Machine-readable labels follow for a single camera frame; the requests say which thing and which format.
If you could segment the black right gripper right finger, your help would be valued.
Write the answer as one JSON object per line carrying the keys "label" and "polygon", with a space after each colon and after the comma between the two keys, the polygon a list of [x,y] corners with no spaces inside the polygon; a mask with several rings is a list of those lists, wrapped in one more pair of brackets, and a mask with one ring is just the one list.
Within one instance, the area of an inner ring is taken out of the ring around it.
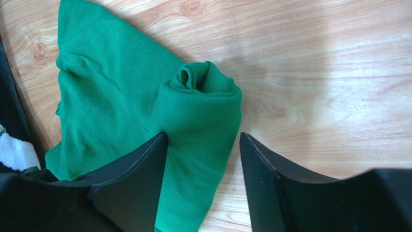
{"label": "black right gripper right finger", "polygon": [[371,169],[346,179],[311,171],[247,133],[240,155],[254,232],[409,232],[411,169]]}

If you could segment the zebra striped pillow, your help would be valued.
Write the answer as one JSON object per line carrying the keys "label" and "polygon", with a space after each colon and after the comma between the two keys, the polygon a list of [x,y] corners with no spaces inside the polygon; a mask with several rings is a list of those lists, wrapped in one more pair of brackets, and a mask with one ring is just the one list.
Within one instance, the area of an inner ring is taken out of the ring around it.
{"label": "zebra striped pillow", "polygon": [[41,169],[31,143],[28,121],[20,102],[3,43],[0,44],[0,171]]}

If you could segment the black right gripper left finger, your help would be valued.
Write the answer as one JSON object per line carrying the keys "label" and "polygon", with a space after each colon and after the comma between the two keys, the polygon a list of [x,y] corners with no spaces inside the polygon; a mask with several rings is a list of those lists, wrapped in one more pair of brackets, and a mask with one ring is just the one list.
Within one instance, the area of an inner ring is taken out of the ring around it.
{"label": "black right gripper left finger", "polygon": [[48,170],[0,175],[3,232],[152,232],[167,155],[159,133],[136,150],[73,181]]}

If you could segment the green t shirt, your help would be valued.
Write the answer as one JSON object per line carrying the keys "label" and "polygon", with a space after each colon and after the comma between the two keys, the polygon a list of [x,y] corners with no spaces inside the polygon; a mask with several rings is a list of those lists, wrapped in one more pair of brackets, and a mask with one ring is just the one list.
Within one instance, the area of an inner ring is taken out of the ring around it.
{"label": "green t shirt", "polygon": [[165,132],[155,231],[198,231],[240,126],[234,80],[212,62],[183,62],[87,0],[60,2],[58,47],[62,138],[46,153],[47,169],[74,180]]}

